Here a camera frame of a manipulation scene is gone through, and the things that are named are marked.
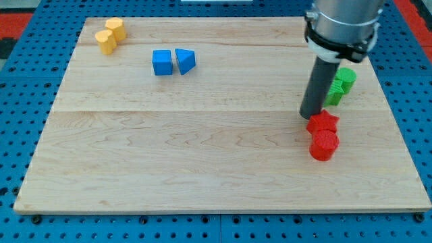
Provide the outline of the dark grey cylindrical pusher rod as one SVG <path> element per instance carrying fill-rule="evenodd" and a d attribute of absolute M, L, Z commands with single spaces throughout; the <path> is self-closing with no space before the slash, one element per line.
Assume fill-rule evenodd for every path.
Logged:
<path fill-rule="evenodd" d="M 299 113 L 304 119 L 320 114 L 340 62 L 330 63 L 317 57 L 314 62 Z"/>

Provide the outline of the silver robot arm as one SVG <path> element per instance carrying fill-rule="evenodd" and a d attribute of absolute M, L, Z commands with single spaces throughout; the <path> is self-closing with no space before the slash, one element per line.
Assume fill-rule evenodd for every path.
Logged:
<path fill-rule="evenodd" d="M 321 112 L 343 59 L 360 63 L 378 39 L 384 0 L 314 0 L 304 39 L 316 59 L 300 106 L 305 119 Z"/>

